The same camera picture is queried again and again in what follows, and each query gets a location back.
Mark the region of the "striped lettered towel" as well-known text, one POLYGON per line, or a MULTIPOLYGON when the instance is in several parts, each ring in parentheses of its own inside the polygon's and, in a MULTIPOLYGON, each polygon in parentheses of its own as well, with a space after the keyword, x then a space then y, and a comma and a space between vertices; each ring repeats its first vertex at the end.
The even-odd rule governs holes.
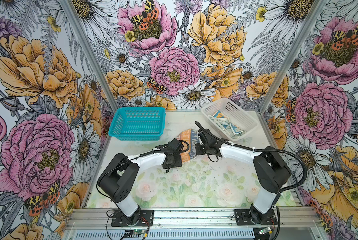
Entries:
POLYGON ((189 144, 189 150, 185 153, 181 153, 182 163, 186 164, 194 160, 197 157, 196 144, 200 143, 198 131, 194 129, 188 129, 180 133, 176 137, 177 140, 186 141, 189 144))

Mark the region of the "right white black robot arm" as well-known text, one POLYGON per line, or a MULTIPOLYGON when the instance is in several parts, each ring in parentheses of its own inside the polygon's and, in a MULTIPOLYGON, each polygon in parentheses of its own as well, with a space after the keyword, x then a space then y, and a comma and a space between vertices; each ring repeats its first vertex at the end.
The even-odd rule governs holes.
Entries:
POLYGON ((215 136, 210 130, 198 126, 200 143, 195 145, 198 156, 206 155, 233 159, 254 166, 260 190, 245 217, 253 224, 263 224, 281 196, 282 187, 288 182, 291 171, 278 150, 273 147, 254 149, 228 142, 215 136))

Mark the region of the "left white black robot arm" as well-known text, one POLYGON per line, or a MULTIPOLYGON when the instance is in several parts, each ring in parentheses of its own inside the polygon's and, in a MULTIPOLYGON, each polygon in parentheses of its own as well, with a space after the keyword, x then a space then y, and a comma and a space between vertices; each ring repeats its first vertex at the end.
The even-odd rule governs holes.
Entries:
POLYGON ((108 197, 118 208, 113 216, 117 222, 116 227, 135 226, 141 221, 149 223, 131 194, 138 174, 153 167, 162 167, 166 172, 179 168, 182 166, 181 154, 188 150, 188 142, 173 139, 143 154, 126 156, 119 153, 113 157, 99 176, 96 186, 98 192, 108 197))

